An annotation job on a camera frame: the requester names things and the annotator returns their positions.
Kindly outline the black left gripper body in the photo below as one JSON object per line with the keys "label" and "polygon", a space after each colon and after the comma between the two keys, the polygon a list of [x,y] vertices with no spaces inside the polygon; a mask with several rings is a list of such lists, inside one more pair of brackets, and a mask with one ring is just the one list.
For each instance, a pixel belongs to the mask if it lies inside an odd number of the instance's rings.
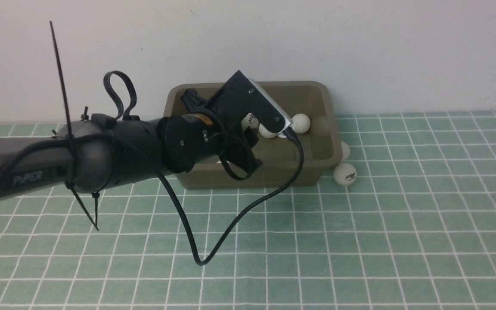
{"label": "black left gripper body", "polygon": [[204,160],[213,156],[220,157],[220,153],[224,149],[236,144],[245,145],[252,150],[259,141],[255,130],[246,129],[243,131],[239,122],[228,126],[224,120],[218,118],[218,115],[210,110],[203,112],[203,115],[212,121],[212,125],[209,125],[203,134]]}

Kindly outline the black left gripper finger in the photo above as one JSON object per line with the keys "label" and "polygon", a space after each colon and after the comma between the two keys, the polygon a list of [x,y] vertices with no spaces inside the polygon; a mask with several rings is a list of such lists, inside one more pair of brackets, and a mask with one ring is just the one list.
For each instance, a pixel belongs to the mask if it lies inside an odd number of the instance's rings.
{"label": "black left gripper finger", "polygon": [[[250,147],[242,144],[229,146],[220,153],[220,162],[226,173],[234,180],[245,180],[250,178],[262,165],[263,161],[257,159]],[[241,177],[232,170],[232,165],[239,167],[246,173]]]}
{"label": "black left gripper finger", "polygon": [[199,96],[195,89],[187,89],[180,97],[183,106],[188,113],[199,113],[208,111],[208,100]]}

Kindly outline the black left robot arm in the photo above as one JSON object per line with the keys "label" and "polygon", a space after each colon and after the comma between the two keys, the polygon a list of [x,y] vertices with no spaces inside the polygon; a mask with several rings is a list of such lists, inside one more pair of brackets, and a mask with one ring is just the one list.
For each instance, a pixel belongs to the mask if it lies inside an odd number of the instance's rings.
{"label": "black left robot arm", "polygon": [[92,114],[52,137],[0,138],[0,199],[71,182],[80,193],[189,172],[223,156],[248,174],[260,167],[251,148],[257,138],[243,130],[247,114],[264,116],[268,101],[254,89],[220,89],[187,114],[117,121]]}

